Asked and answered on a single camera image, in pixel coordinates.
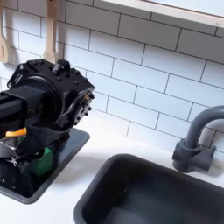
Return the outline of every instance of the sink basin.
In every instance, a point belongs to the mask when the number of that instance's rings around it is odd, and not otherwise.
[[[223,224],[224,189],[131,155],[110,158],[74,209],[76,224]]]

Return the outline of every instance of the gray faucet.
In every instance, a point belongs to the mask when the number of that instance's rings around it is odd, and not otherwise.
[[[176,170],[192,172],[196,167],[204,171],[210,169],[215,147],[211,150],[203,150],[199,145],[199,140],[207,124],[218,119],[224,119],[224,106],[206,109],[194,118],[186,138],[177,143],[173,153],[173,166]]]

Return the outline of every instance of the wooden spoon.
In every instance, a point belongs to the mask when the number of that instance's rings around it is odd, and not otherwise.
[[[3,63],[9,61],[9,48],[4,37],[3,0],[0,0],[0,61]]]
[[[57,11],[58,0],[47,1],[47,41],[44,53],[44,59],[56,64],[56,25],[57,25]]]

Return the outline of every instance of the wall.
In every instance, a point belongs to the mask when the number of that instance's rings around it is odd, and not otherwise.
[[[11,59],[0,64],[2,90],[46,47],[46,0],[4,5]],[[98,0],[59,0],[58,20],[59,57],[96,87],[89,125],[173,151],[199,112],[224,104],[224,30]],[[224,157],[224,122],[199,142]]]

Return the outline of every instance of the grout line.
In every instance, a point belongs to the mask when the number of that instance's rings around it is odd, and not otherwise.
[[[120,31],[121,18],[122,18],[122,14],[120,14],[120,16],[119,16],[119,22],[118,22],[117,34],[116,34],[117,37],[118,37],[119,31]]]
[[[129,126],[128,126],[128,130],[127,130],[127,135],[126,136],[129,135],[129,132],[130,132],[130,121],[129,121]]]
[[[214,36],[217,35],[217,31],[218,31],[219,27],[217,26],[216,29],[215,29],[215,33],[214,33]]]
[[[133,104],[135,104],[136,97],[137,97],[137,85],[136,85],[136,92],[135,92],[135,95],[134,95]]]
[[[66,13],[65,13],[65,22],[67,21],[67,1],[66,1]]]
[[[66,45],[63,45],[63,53],[62,53],[62,59],[65,59],[65,51],[66,51]]]
[[[20,39],[19,39],[20,31],[18,31],[17,34],[18,34],[18,35],[17,35],[17,38],[18,38],[18,45],[17,45],[17,46],[18,46],[18,49],[19,49],[19,48],[20,48]]]
[[[106,113],[108,113],[108,107],[109,107],[109,96],[108,96],[108,100],[107,100]]]
[[[152,21],[152,20],[151,20],[151,19],[152,19],[152,14],[153,14],[153,12],[150,13],[150,21]]]
[[[146,45],[144,45],[144,47],[143,47],[143,57],[142,57],[142,60],[141,60],[141,65],[144,63],[144,52],[145,52],[145,48],[146,48]]]
[[[158,119],[159,119],[159,116],[160,116],[160,112],[158,112],[158,115],[157,115],[157,122],[156,122],[155,130],[156,130],[157,127],[158,127]]]
[[[210,146],[209,146],[209,148],[211,148],[211,147],[212,147],[212,144],[213,144],[213,141],[214,141],[214,137],[215,137],[216,133],[217,133],[217,130],[216,130],[216,131],[214,132],[214,134],[213,134],[213,138],[212,138],[212,141],[211,141],[211,143],[210,143]]]
[[[111,75],[110,75],[111,78],[114,78],[114,77],[113,77],[113,72],[114,72],[115,61],[116,61],[116,60],[114,59],[114,60],[113,60],[113,64],[112,64]]]
[[[42,17],[40,18],[40,37],[42,37]]]
[[[90,31],[89,31],[89,40],[88,40],[88,46],[87,46],[87,49],[88,49],[88,50],[89,50],[89,47],[90,47],[91,34],[92,34],[92,31],[90,30]]]
[[[192,113],[192,110],[193,110],[193,103],[192,103],[192,106],[191,106],[191,108],[190,108],[190,111],[189,111],[189,115],[188,115],[188,117],[187,117],[187,121],[189,122],[189,117],[190,117],[190,115],[191,115],[191,113]]]
[[[178,34],[178,41],[177,41],[177,45],[176,45],[176,48],[175,48],[175,52],[178,50],[179,39],[180,39],[181,32],[182,32],[182,28],[180,28],[180,31],[179,31],[179,34]]]
[[[166,92],[166,89],[167,89],[167,86],[168,86],[168,82],[169,82],[169,79],[170,79],[170,74],[168,74],[168,79],[167,79],[167,82],[165,84],[165,88],[164,88],[164,93]]]
[[[203,74],[204,74],[204,72],[205,72],[205,70],[206,70],[206,67],[207,67],[207,60],[206,60],[205,66],[204,66],[204,68],[203,68],[202,74],[201,74],[201,76],[200,76],[200,78],[199,78],[199,82],[201,82],[201,80],[202,80],[202,77],[203,77]]]

